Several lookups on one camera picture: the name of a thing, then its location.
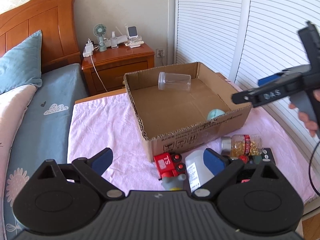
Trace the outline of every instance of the red toy truck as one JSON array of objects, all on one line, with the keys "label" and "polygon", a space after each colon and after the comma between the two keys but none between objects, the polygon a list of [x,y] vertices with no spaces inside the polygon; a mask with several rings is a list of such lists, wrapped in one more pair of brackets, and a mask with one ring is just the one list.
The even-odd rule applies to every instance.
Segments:
[{"label": "red toy truck", "polygon": [[180,154],[162,153],[153,157],[159,172],[160,179],[178,177],[186,172],[186,165],[181,162]]}]

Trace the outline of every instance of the human hand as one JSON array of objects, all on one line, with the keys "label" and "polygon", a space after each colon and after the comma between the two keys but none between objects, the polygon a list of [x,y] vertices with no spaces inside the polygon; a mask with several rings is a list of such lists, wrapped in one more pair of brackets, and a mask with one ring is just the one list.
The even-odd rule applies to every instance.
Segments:
[{"label": "human hand", "polygon": [[[320,102],[320,89],[313,91],[313,95],[315,99]],[[296,106],[294,104],[289,104],[290,109],[295,109]],[[318,124],[309,119],[309,116],[306,113],[299,112],[298,118],[300,121],[304,122],[305,127],[309,130],[310,135],[314,137],[316,135],[316,131],[319,129]]]}]

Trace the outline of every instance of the wallpaper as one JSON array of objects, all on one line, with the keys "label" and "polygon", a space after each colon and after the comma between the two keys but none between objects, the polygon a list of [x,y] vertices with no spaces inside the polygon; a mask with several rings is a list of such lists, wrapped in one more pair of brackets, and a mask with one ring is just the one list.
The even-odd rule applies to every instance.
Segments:
[{"label": "wallpaper", "polygon": [[[27,1],[0,0],[0,14]],[[99,23],[107,26],[108,38],[112,31],[120,36],[116,26],[125,34],[127,23],[137,27],[138,34],[154,51],[167,48],[168,0],[76,0],[75,22],[80,51],[88,38],[96,39],[92,30]]]}]

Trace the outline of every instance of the nightstand top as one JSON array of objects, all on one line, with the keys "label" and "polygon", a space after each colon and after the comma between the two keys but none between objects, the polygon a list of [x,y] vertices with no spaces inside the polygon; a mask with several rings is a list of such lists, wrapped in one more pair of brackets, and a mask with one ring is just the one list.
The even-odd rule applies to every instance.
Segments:
[{"label": "nightstand top", "polygon": [[[95,66],[99,66],[126,59],[152,56],[154,54],[154,51],[147,44],[142,44],[140,47],[133,49],[126,47],[124,44],[121,44],[117,49],[112,49],[110,47],[103,52],[94,51],[92,60]],[[82,62],[82,69],[90,67],[92,67],[91,58],[85,57]]]}]

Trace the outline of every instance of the cloud print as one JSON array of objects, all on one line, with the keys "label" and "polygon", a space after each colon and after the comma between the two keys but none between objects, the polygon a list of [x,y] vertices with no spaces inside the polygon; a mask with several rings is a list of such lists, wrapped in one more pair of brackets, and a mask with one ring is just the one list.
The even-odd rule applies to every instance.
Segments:
[{"label": "cloud print", "polygon": [[49,110],[44,112],[44,115],[54,114],[57,112],[66,111],[68,109],[68,106],[53,104],[52,106],[50,106]]}]

